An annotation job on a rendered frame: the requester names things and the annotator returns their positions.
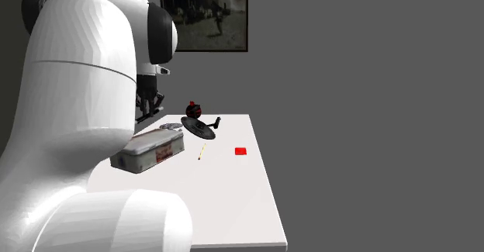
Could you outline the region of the black and red round object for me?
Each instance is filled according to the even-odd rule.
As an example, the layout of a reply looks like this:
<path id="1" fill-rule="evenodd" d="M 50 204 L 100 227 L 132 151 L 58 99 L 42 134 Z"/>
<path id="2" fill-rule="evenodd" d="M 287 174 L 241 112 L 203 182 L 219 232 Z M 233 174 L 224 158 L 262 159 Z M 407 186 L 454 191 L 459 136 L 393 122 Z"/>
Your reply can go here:
<path id="1" fill-rule="evenodd" d="M 194 101 L 190 101 L 186 107 L 185 114 L 189 118 L 197 119 L 202 115 L 201 106 Z"/>

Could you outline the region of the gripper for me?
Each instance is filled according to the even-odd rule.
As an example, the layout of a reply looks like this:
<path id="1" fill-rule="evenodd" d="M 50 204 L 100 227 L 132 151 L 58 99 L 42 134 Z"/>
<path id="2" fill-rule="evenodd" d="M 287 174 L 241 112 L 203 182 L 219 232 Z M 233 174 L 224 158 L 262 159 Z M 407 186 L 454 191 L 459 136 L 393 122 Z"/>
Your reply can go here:
<path id="1" fill-rule="evenodd" d="M 145 102 L 148 102 L 148 115 L 152 117 L 164 100 L 164 95 L 157 91 L 157 77 L 155 75 L 138 74 L 137 75 L 137 98 L 136 107 L 140 114 L 136 117 L 138 123 L 145 115 Z"/>

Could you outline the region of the grey tin box with red label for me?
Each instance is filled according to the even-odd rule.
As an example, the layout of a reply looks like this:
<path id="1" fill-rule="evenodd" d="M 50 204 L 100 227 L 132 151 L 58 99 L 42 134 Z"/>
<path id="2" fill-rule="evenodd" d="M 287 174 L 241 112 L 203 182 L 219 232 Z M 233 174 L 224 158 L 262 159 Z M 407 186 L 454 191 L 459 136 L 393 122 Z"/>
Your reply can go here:
<path id="1" fill-rule="evenodd" d="M 118 153 L 110 157 L 112 167 L 139 174 L 181 153 L 185 149 L 183 132 L 153 129 L 134 136 Z"/>

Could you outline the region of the framed dark wall picture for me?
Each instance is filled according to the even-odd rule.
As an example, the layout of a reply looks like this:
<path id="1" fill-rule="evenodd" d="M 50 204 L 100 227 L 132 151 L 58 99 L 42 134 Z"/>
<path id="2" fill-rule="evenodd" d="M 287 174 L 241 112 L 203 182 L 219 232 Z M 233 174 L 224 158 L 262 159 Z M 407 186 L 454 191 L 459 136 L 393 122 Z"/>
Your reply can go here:
<path id="1" fill-rule="evenodd" d="M 178 30 L 178 52 L 247 52 L 248 0 L 160 0 Z"/>

